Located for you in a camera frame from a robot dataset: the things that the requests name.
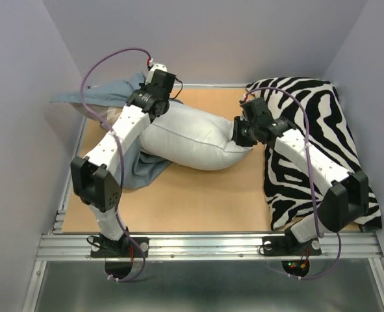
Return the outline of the white pillow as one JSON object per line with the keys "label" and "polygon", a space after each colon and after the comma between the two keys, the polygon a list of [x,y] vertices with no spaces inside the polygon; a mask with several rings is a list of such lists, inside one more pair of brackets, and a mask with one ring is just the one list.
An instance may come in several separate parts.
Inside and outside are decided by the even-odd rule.
{"label": "white pillow", "polygon": [[214,171],[235,165],[252,150],[238,146],[232,136],[231,120],[172,101],[168,112],[141,132],[139,144],[182,166]]}

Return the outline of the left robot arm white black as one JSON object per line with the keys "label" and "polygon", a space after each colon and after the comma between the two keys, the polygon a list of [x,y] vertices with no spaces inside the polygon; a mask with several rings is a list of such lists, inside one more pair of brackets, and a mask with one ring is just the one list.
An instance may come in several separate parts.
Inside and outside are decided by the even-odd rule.
{"label": "left robot arm white black", "polygon": [[123,255],[129,242],[118,214],[123,156],[141,132],[168,111],[175,78],[165,65],[153,65],[107,134],[84,157],[74,157],[71,162],[73,191],[90,207],[112,255]]}

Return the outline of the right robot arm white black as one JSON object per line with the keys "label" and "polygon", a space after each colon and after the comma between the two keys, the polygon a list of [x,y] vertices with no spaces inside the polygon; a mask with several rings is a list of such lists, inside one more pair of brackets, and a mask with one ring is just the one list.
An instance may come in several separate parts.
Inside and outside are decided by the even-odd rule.
{"label": "right robot arm white black", "polygon": [[313,214],[285,230],[281,247],[296,254],[306,243],[326,232],[337,233],[369,210],[368,177],[333,162],[287,118],[275,119],[261,98],[241,101],[232,139],[239,146],[267,145],[308,176],[313,190],[323,196]]}

